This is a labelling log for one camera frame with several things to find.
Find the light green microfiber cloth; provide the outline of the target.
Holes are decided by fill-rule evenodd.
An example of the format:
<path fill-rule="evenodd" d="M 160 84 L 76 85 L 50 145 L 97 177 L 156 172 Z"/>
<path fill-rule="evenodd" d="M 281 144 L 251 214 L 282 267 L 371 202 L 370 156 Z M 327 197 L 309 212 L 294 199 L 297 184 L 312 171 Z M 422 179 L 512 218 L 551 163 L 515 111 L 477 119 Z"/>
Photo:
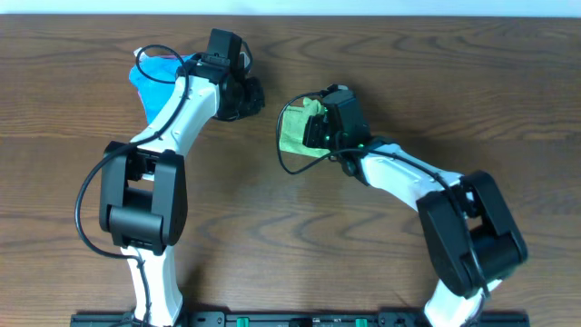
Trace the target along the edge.
<path fill-rule="evenodd" d="M 290 105 L 282 116 L 280 148 L 283 152 L 321 157 L 327 149 L 309 148 L 302 144 L 304 128 L 311 115 L 323 114 L 324 108 L 319 100 L 305 97 L 302 106 Z"/>

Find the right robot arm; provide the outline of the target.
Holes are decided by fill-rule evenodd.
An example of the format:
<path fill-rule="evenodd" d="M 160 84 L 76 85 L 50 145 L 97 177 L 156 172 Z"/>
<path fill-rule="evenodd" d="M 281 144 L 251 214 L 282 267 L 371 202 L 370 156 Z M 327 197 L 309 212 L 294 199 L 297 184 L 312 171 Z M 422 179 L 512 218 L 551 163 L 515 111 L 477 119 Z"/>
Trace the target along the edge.
<path fill-rule="evenodd" d="M 528 257 L 494 178 L 438 169 L 371 133 L 353 91 L 319 93 L 323 113 L 308 118 L 302 142 L 326 149 L 343 172 L 383 190 L 419 215 L 438 276 L 423 315 L 431 326 L 475 326 L 485 301 Z"/>

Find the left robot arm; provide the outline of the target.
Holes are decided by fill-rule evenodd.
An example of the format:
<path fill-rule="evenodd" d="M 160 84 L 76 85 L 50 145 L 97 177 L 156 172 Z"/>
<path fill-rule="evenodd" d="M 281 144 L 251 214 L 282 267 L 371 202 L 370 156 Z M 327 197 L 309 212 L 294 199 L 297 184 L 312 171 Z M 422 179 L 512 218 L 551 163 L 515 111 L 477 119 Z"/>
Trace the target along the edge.
<path fill-rule="evenodd" d="M 188 214 L 185 159 L 195 139 L 212 119 L 233 122 L 264 106 L 250 48 L 233 32 L 212 29 L 205 51 L 170 63 L 171 80 L 145 74 L 150 83 L 139 89 L 157 98 L 148 126 L 110 143 L 98 168 L 99 224 L 133 278 L 132 325 L 173 326 L 181 314 L 174 246 Z"/>

